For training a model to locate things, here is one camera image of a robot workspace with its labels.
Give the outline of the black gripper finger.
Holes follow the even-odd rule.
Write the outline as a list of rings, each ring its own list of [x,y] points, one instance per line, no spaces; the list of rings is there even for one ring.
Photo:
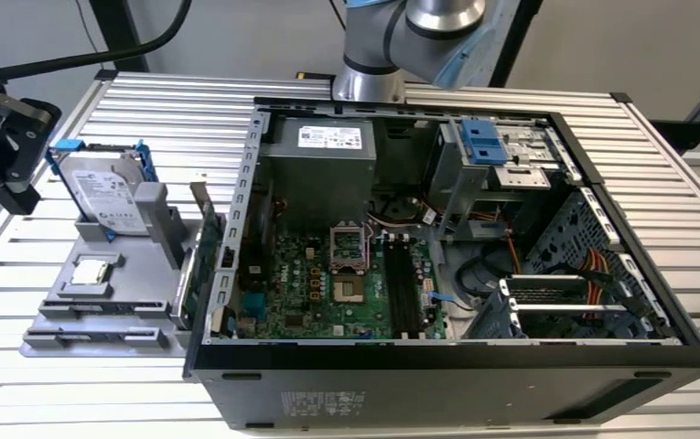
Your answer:
[[[62,110],[48,102],[0,96],[0,206],[12,215],[32,213],[40,196],[31,179],[46,153]]]

